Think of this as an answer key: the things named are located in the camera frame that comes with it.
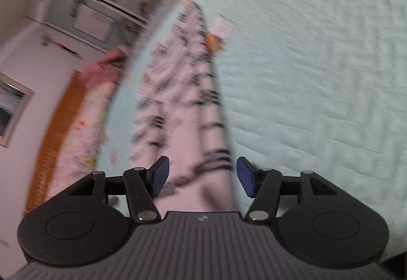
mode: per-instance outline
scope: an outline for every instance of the framed picture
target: framed picture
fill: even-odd
[[[8,146],[11,135],[33,92],[0,74],[0,145]]]

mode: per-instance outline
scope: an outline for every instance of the logo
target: logo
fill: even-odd
[[[204,223],[208,219],[209,219],[209,217],[206,214],[198,217],[198,220],[201,221],[202,223]]]

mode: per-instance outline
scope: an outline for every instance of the quilted bedspread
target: quilted bedspread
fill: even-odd
[[[407,0],[194,1],[236,23],[216,58],[234,159],[318,172],[407,250]]]

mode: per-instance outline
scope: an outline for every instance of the round black pad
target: round black pad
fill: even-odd
[[[86,214],[66,212],[52,217],[47,223],[47,231],[58,239],[72,240],[88,234],[94,225],[92,217]]]
[[[312,227],[329,239],[348,239],[359,232],[359,221],[343,212],[324,212],[312,220]]]
[[[90,264],[116,252],[129,234],[127,219],[88,196],[54,198],[30,212],[18,227],[30,259],[58,266]]]
[[[288,250],[323,267],[368,264],[380,258],[389,239],[383,218],[345,193],[308,197],[276,220]]]

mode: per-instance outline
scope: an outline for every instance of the bed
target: bed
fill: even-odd
[[[39,148],[23,216],[94,170],[126,53],[114,48],[73,72]]]
[[[406,0],[192,1],[207,24],[218,14],[236,24],[213,60],[231,159],[243,155],[288,175],[316,171],[384,217],[385,257],[405,251]],[[99,170],[116,175],[134,166],[143,74],[182,11],[181,0],[164,1],[137,45]],[[232,181],[245,212],[250,199]]]

